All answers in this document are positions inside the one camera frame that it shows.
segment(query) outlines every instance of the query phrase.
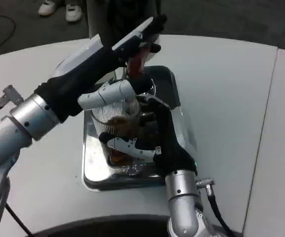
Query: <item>sneaker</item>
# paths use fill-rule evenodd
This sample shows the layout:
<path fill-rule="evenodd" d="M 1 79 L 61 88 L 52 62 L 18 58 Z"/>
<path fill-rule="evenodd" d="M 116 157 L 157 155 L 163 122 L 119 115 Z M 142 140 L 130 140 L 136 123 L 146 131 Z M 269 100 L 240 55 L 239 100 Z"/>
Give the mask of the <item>sneaker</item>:
<path fill-rule="evenodd" d="M 50 0 L 44 0 L 43 4 L 40 6 L 38 14 L 39 16 L 49 16 L 56 10 L 56 4 Z"/>
<path fill-rule="evenodd" d="M 81 17 L 82 17 L 82 9 L 79 5 L 72 5 L 72 4 L 67 5 L 67 12 L 65 16 L 67 22 L 76 22 L 80 20 Z"/>

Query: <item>white table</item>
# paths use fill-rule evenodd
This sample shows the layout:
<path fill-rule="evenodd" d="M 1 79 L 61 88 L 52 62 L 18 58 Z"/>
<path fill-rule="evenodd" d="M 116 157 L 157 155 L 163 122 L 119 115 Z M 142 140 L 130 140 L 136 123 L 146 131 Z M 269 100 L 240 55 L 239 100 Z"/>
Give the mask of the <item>white table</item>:
<path fill-rule="evenodd" d="M 0 96 L 13 84 L 26 98 L 85 41 L 1 55 Z M 232 229 L 242 232 L 277 49 L 187 36 L 162 36 L 160 43 L 162 51 L 148 64 L 165 65 L 174 72 L 186 124 L 196 138 L 200 177 L 215 178 L 221 213 Z M 10 107 L 0 112 L 0 118 Z M 11 170 L 8 202 L 32 232 L 101 216 L 168 215 L 164 187 L 102 193 L 85 189 L 82 139 L 83 113 L 24 149 Z M 205 213 L 217 224 L 205 195 L 203 201 Z M 10 235 L 20 237 L 24 232 L 5 211 L 0 237 Z"/>
<path fill-rule="evenodd" d="M 285 50 L 277 54 L 244 233 L 285 236 Z"/>

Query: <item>black cable on floor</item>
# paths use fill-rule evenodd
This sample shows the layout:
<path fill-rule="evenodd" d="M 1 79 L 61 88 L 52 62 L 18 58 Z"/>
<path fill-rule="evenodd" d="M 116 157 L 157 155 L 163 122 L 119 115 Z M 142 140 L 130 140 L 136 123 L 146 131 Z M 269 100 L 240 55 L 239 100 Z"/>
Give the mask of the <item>black cable on floor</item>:
<path fill-rule="evenodd" d="M 28 237 L 34 237 L 34 235 L 28 230 L 28 228 L 24 225 L 24 223 L 18 218 L 18 216 L 14 213 L 12 208 L 6 203 L 6 210 L 10 213 L 10 215 L 14 218 L 14 220 L 19 224 L 19 226 L 26 232 Z"/>
<path fill-rule="evenodd" d="M 208 201 L 211 205 L 211 209 L 213 213 L 215 214 L 217 220 L 220 222 L 222 228 L 227 232 L 228 237 L 236 237 L 233 231 L 229 228 L 229 226 L 226 224 L 226 222 L 222 219 L 221 213 L 219 211 L 217 202 L 216 202 L 216 196 L 208 196 Z"/>
<path fill-rule="evenodd" d="M 5 18 L 5 19 L 8 19 L 8 20 L 11 21 L 12 24 L 13 24 L 13 29 L 12 29 L 12 31 L 11 31 L 11 32 L 9 33 L 9 35 L 0 43 L 0 48 L 1 48 L 2 45 L 5 44 L 6 41 L 8 41 L 8 40 L 13 36 L 13 34 L 14 34 L 15 30 L 16 30 L 16 23 L 15 23 L 15 21 L 14 21 L 12 18 L 10 18 L 10 17 L 8 17 L 8 16 L 0 15 L 0 17 Z"/>
<path fill-rule="evenodd" d="M 17 224 L 24 230 L 24 232 L 28 235 L 28 237 L 34 237 L 34 235 L 28 230 L 28 228 L 24 225 L 24 223 L 19 219 L 19 217 L 15 214 L 15 212 L 10 208 L 8 203 L 6 203 L 6 210 L 9 212 L 9 214 L 14 218 L 14 220 L 17 222 Z"/>

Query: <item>brown liquid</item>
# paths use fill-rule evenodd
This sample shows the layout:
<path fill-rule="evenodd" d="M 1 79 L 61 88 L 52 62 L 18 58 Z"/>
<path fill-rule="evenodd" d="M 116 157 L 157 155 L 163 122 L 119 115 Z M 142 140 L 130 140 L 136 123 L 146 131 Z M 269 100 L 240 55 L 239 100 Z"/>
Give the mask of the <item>brown liquid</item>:
<path fill-rule="evenodd" d="M 106 124 L 108 126 L 115 127 L 114 130 L 117 136 L 123 136 L 126 138 L 131 138 L 133 136 L 131 124 L 125 118 L 114 117 L 110 119 Z M 116 166 L 130 165 L 132 164 L 132 157 L 120 151 L 111 149 L 110 162 Z"/>

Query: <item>gray carpet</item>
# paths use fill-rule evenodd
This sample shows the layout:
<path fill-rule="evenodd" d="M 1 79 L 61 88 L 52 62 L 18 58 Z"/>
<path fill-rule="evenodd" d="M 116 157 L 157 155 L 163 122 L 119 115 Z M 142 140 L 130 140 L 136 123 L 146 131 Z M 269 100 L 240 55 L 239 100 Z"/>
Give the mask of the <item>gray carpet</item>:
<path fill-rule="evenodd" d="M 60 7 L 47 18 L 39 17 L 38 9 L 42 2 L 43 0 L 0 0 L 0 14 L 13 18 L 17 25 L 13 37 L 0 48 L 0 54 L 88 37 L 84 17 L 77 24 L 68 24 L 65 21 L 65 7 Z M 11 29 L 12 24 L 7 19 L 0 18 L 0 42 Z"/>
<path fill-rule="evenodd" d="M 83 18 L 65 21 L 65 8 L 48 18 L 37 10 L 42 0 L 0 0 L 0 14 L 12 17 L 17 29 L 0 54 L 37 45 L 88 36 Z M 213 36 L 246 40 L 285 49 L 285 0 L 163 0 L 167 34 Z M 11 24 L 0 19 L 0 42 Z"/>

